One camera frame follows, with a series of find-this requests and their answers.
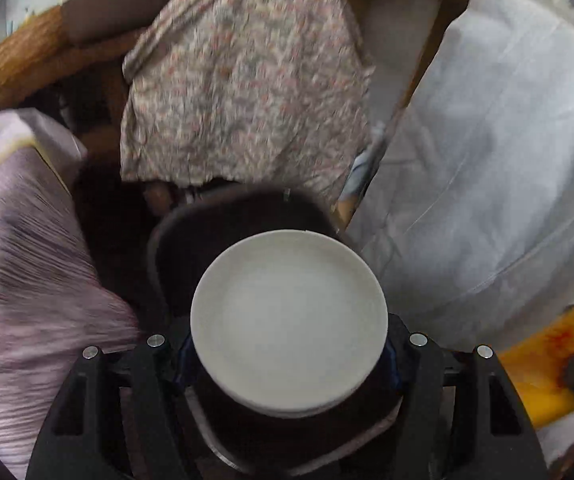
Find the floral cloth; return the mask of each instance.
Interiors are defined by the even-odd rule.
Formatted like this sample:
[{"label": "floral cloth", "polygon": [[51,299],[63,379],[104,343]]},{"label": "floral cloth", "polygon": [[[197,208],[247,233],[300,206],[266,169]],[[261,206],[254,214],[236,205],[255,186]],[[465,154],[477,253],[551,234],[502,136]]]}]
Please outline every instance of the floral cloth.
[{"label": "floral cloth", "polygon": [[333,203],[369,140],[344,0],[171,0],[123,72],[125,180],[272,181]]}]

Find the white sheet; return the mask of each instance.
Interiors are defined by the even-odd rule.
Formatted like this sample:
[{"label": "white sheet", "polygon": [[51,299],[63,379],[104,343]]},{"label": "white sheet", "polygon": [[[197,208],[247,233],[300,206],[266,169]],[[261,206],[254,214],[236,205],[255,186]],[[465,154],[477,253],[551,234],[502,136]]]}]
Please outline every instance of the white sheet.
[{"label": "white sheet", "polygon": [[390,311],[470,351],[574,302],[574,28],[470,0],[349,226]]}]

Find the white bowl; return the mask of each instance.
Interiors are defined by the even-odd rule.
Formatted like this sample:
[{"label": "white bowl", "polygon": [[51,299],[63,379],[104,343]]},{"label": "white bowl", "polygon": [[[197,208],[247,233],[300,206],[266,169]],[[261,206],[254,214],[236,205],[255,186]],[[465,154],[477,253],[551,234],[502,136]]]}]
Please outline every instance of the white bowl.
[{"label": "white bowl", "polygon": [[387,336],[378,280],[342,243],[305,231],[246,238],[203,274],[193,344],[225,393],[260,413],[300,417],[346,399]]}]

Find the pink fabric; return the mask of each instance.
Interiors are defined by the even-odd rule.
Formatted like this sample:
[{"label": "pink fabric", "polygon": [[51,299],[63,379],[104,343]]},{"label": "pink fabric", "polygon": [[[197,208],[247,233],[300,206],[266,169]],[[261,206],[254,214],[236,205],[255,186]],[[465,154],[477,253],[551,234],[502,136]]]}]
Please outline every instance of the pink fabric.
[{"label": "pink fabric", "polygon": [[137,336],[98,283],[71,197],[36,150],[15,152],[0,165],[0,458],[17,478],[81,349]]}]

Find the black metal bracket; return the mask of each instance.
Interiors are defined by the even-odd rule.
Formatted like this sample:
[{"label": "black metal bracket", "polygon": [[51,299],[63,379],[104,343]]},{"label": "black metal bracket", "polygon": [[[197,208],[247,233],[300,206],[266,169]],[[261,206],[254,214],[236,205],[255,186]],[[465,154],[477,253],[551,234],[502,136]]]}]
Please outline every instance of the black metal bracket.
[{"label": "black metal bracket", "polygon": [[[182,402],[181,393],[191,383],[192,366],[197,363],[191,354],[189,321],[177,319],[172,332],[163,343],[158,336],[155,342],[150,339],[120,354],[86,349],[46,417],[27,480],[131,478],[120,413],[121,386],[132,389],[149,478],[201,479],[183,441],[182,428],[189,421],[173,408],[174,401]],[[396,423],[387,430],[392,444],[384,451],[384,478],[434,478],[429,463],[445,386],[455,386],[456,400],[442,478],[546,478],[527,413],[491,349],[445,351],[422,334],[410,334],[393,315],[387,345],[403,400]]]}]

